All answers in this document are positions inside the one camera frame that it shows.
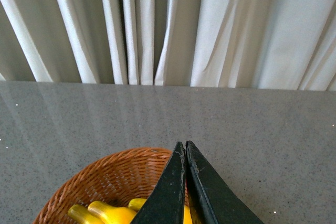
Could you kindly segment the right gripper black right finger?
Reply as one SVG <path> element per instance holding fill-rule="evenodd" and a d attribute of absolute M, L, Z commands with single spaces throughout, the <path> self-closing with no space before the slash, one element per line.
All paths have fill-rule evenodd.
<path fill-rule="evenodd" d="M 262 223 L 192 141 L 186 142 L 186 186 L 192 223 Z"/>

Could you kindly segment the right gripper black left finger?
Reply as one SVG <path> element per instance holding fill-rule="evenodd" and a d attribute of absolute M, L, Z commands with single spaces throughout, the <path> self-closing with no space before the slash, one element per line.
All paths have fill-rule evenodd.
<path fill-rule="evenodd" d="M 177 142 L 152 193 L 131 222 L 183 223 L 185 181 L 185 149 Z"/>

